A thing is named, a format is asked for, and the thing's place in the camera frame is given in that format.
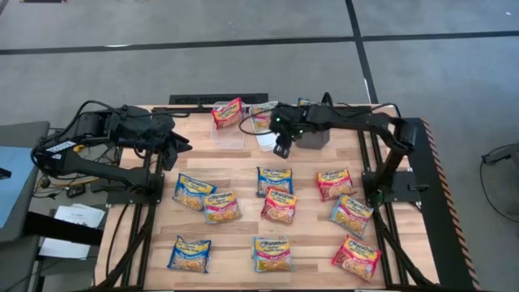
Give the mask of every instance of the gray floor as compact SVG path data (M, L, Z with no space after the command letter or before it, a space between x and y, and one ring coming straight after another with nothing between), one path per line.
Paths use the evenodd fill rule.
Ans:
M354 5L363 35L519 29L519 3L512 0ZM0 49L351 35L342 0L11 0L0 16ZM519 229L486 202L478 167L480 155L519 136L519 38L365 47L380 102L431 124L482 288L517 290ZM169 94L268 92L294 101L324 91L339 101L368 101L354 43L0 56L1 124L44 119L64 126L86 99L139 105L167 103ZM519 217L511 163L485 168L484 177L491 198ZM35 200L32 209L71 202ZM52 277L45 290L83 289L91 274Z

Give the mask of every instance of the blue noodle package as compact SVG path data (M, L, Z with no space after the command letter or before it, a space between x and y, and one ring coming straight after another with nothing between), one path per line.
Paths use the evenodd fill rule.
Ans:
M267 196L267 187L273 187L278 191L294 194L294 185L292 183L292 169L272 170L264 167L258 167L258 197Z
M214 194L215 191L217 191L217 186L190 178L185 174L179 174L173 200L194 210L202 211L204 209L204 197Z
M210 249L211 240L187 243L182 237L177 236L167 268L207 273Z

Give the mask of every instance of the wooden tabletop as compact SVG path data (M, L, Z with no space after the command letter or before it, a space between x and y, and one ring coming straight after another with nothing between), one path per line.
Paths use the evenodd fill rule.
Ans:
M386 108L394 114L392 108ZM357 289L384 288L380 263L371 283L331 265L331 260L348 232L329 220L336 201L320 201L315 173L347 167L358 191L353 197L364 202L361 184L362 157L356 131L331 130L331 139L322 150L291 148L286 160L272 152L262 152L254 136L245 135L244 148L222 150L210 139L211 114L192 114L176 118L174 131L187 137L193 150L179 154L171 171L165 171L162 202L157 205L148 269L144 288L148 290L214 290L214 289ZM251 129L249 122L246 129ZM371 165L375 165L371 141L366 134ZM380 141L383 157L388 153ZM133 151L124 151L121 167L141 166ZM292 225L273 223L260 218L264 199L256 197L256 166L291 168L294 172L294 193L298 196L296 215ZM403 161L401 168L408 166ZM171 199L179 173L213 183L219 190L232 188L238 195L243 217L238 221L209 225L204 213L197 212ZM401 245L422 273L438 282L431 248L422 214L408 203L393 203ZM114 241L109 270L114 268L127 248L134 206L127 209ZM108 213L96 266L97 283L105 279L106 257L114 228L122 206L114 206ZM143 210L141 224L146 208ZM187 241L212 240L209 273L193 273L166 268L177 235ZM254 271L253 237L290 237L290 252L295 270L292 273L257 273ZM370 220L364 241L377 247L375 227ZM388 245L392 280L398 283L397 266ZM130 284L136 283L140 248L135 253Z

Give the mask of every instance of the cable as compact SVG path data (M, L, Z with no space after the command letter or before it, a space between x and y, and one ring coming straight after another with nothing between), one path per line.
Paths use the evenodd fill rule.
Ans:
M253 117L257 116L258 114L263 114L263 113L271 112L272 110L274 110L274 109L266 109L266 110L262 110L262 111L260 111L260 112L258 112L258 113L255 113L255 114L251 114L251 115L246 116L246 117L243 118L243 120L239 123L238 128L240 129L241 132L243 132L243 133L245 133L245 134L247 134L247 135L268 135L268 134L271 134L272 131L268 131L268 132L264 132L264 133L254 133L254 132L245 131L245 130L243 130L242 125L243 125L243 123L244 123L247 119L249 119L249 118L253 118Z
M487 155L491 155L493 152L497 151L497 150L500 150L502 148L505 148L505 147L508 147L510 146L511 144L508 144L508 145L503 145L503 146L499 146L498 148L495 148L493 149L492 151L490 151ZM487 198L487 201L488 203L490 204L490 206L494 209L494 211L496 211L499 215L501 215L503 218L505 219L508 219L512 222L515 222L515 223L519 223L519 220L517 219L513 219L511 217L508 217L506 215L504 215L491 201L490 201L490 198L488 197L488 194L487 194L487 189L485 188L485 182L483 181L483 161L481 161L481 163L479 164L479 181L481 182L481 188L483 189L483 194L485 195L485 198Z
M80 258L80 259L73 259L73 260L86 260L86 259L90 259L90 258L97 258L97 255L87 256L87 257L84 257L84 258ZM60 260L57 260L57 261L55 261L54 263L52 263L52 264L50 264L50 265L48 265L48 266L46 266L46 267L44 267L44 268L42 267L42 268L40 268L38 271L36 271L36 272L34 272L34 273L31 273L31 274L29 274L28 276L26 276L26 277L20 279L19 281L17 281L15 284L11 285L9 288L7 288L6 290L4 290L3 292L7 292L7 291L13 289L13 288L14 288L15 286L17 286L19 283L21 283L21 282L27 280L27 278L30 278L30 277L36 275L37 273L41 273L41 271L44 271L44 270L46 270L47 268L52 268L52 267L55 266L56 264L61 263L63 260L70 260L70 259L67 259L67 258L60 259Z
M124 213L127 211L127 208L128 208L128 204L125 204L124 208L121 211L121 215L119 215L117 224L115 225L114 235L112 235L112 240L110 241L110 247L108 248L108 256L106 257L106 271L105 271L106 278L108 278L110 257L112 256L112 248L114 247L115 235L117 234L117 231L119 229L119 226L121 225L122 218L124 217Z

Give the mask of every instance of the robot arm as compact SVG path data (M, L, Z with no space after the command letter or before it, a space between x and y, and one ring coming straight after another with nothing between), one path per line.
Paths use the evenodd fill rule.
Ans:
M173 119L166 114L151 115L147 110L124 105L83 112L64 130L44 138L32 150L33 162L53 177L86 174L120 181L129 188L146 191L152 187L150 172L138 167L130 170L85 160L73 151L74 146L87 147L112 143L136 151L161 153L164 170L171 170L179 152L191 150L189 140L172 132Z
M395 129L392 133L388 126ZM413 151L416 128L401 118L384 113L359 111L355 107L333 108L329 105L277 105L271 114L270 130L278 134L274 153L287 158L292 142L305 132L326 131L330 128L372 131L391 149L385 162L376 171L374 186L383 193L392 191L393 176L405 155Z

